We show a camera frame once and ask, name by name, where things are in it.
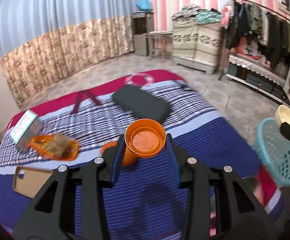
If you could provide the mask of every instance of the curtain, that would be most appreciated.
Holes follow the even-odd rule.
[[[133,51],[134,9],[135,0],[0,0],[0,65],[16,103]]]

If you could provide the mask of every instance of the brown fluffy object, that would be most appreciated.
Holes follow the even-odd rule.
[[[68,137],[55,133],[53,141],[46,143],[46,150],[51,152],[56,158],[63,157],[71,150]]]

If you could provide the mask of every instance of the blue gripper pad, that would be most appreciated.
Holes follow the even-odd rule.
[[[118,181],[121,165],[124,160],[125,150],[126,150],[126,143],[124,136],[120,136],[116,145],[116,149],[118,148],[115,159],[112,164],[112,176],[110,178],[110,182],[114,187],[116,182]]]
[[[165,148],[166,148],[166,155],[167,155],[168,163],[173,173],[173,178],[176,181],[177,186],[180,187],[181,185],[180,167],[176,160],[176,156],[174,153],[174,142],[170,134],[167,134],[166,136]]]

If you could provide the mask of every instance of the teal-edged box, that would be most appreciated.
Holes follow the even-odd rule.
[[[38,115],[27,110],[10,132],[10,136],[20,149],[26,151],[30,140],[39,134],[42,128],[43,124],[39,121]]]

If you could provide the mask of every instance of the maroon strap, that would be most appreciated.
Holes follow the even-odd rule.
[[[81,103],[81,97],[83,94],[87,94],[87,96],[93,100],[93,102],[96,104],[96,106],[101,106],[100,101],[95,97],[95,95],[90,91],[90,90],[82,90],[78,92],[78,95],[76,97],[76,102],[75,102],[75,106],[74,109],[72,110],[71,114],[77,114],[78,113],[78,109]]]

